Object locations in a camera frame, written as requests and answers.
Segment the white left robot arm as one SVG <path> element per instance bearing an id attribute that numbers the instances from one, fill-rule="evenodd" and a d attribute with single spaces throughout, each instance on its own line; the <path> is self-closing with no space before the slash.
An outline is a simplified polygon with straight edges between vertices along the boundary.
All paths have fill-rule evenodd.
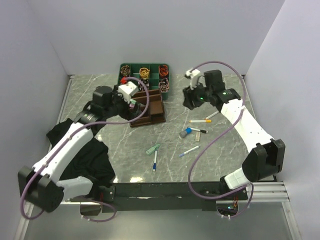
<path id="1" fill-rule="evenodd" d="M 22 167 L 17 176 L 20 190 L 20 211 L 28 201 L 41 210 L 51 213 L 64 200 L 84 196 L 96 200 L 100 188 L 89 175 L 62 180 L 61 176 L 78 152 L 106 125 L 106 120 L 121 116 L 132 121 L 138 112 L 130 110 L 131 98 L 139 88 L 129 81 L 122 85 L 98 86 L 92 99 L 77 114 L 59 142 L 33 167 Z"/>

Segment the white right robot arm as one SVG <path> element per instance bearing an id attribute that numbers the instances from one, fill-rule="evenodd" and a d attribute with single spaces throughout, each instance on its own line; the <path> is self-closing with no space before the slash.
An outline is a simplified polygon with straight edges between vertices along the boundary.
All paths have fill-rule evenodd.
<path id="1" fill-rule="evenodd" d="M 281 172 L 286 146 L 258 124 L 243 104 L 244 98 L 235 89 L 225 87 L 220 70 L 206 71 L 203 74 L 204 84 L 199 82 L 200 76 L 201 72 L 197 69 L 186 71 L 185 77 L 190 84 L 183 89 L 183 105 L 190 110 L 205 102 L 216 107 L 234 126 L 248 151 L 242 166 L 220 180 L 220 196 L 231 199 L 237 188 Z"/>

